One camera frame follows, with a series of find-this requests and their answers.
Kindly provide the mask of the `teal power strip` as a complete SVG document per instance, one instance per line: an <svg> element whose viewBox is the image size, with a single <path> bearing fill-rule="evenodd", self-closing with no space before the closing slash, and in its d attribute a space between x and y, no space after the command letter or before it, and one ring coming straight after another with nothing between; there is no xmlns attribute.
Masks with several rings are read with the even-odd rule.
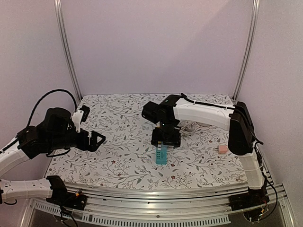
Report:
<svg viewBox="0 0 303 227"><path fill-rule="evenodd" d="M164 150L160 150L159 147L156 148L156 164L166 165L167 164L167 146Z"/></svg>

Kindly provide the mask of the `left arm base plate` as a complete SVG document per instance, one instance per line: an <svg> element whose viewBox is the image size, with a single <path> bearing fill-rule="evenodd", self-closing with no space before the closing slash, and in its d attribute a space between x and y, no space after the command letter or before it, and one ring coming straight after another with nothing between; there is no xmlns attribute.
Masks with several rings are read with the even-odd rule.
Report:
<svg viewBox="0 0 303 227"><path fill-rule="evenodd" d="M66 208L84 210L87 199L87 196L82 193L82 189L78 189L76 192L69 192L67 189L55 189L52 196L46 198L46 201Z"/></svg>

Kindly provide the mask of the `pink charger cube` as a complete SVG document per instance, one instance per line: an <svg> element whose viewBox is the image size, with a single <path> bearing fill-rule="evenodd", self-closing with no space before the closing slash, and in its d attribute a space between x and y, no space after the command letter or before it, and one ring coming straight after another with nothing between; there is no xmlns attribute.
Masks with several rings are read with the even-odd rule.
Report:
<svg viewBox="0 0 303 227"><path fill-rule="evenodd" d="M227 154L227 152L228 152L227 145L218 145L218 147L217 147L218 154Z"/></svg>

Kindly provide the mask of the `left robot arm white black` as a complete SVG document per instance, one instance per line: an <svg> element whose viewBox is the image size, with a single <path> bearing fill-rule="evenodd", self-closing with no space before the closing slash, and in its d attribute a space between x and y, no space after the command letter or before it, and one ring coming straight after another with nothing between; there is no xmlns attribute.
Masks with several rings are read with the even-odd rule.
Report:
<svg viewBox="0 0 303 227"><path fill-rule="evenodd" d="M44 120L37 126L27 126L17 133L16 137L0 151L0 174L45 154L54 157L52 152L63 149L66 155L71 148L95 152L106 137L98 132L88 132L80 127L90 112L89 107L82 108L73 114L63 108L49 108ZM50 175L32 181L0 181L1 203L20 199L42 198L58 206L83 210L87 196L82 190L69 192L63 180L57 175Z"/></svg>

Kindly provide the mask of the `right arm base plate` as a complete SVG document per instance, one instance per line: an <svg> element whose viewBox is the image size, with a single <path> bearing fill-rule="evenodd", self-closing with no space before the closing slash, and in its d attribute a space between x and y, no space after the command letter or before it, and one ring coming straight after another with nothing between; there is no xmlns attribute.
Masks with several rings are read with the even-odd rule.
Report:
<svg viewBox="0 0 303 227"><path fill-rule="evenodd" d="M260 190L250 190L246 193L231 195L229 197L229 206L232 211L259 206L268 202L268 194Z"/></svg>

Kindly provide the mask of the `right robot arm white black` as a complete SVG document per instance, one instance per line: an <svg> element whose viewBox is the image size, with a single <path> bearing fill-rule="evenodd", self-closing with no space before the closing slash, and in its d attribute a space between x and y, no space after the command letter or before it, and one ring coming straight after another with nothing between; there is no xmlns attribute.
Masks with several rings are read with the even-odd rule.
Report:
<svg viewBox="0 0 303 227"><path fill-rule="evenodd" d="M153 129L151 136L151 144L155 147L180 147L180 121L205 123L228 131L228 149L240 159L248 180L246 204L255 206L263 199L267 178L258 152L258 145L263 142L255 135L254 125L244 102L223 106L194 101L185 94L169 95L160 104L145 104L142 117L159 124L159 127Z"/></svg>

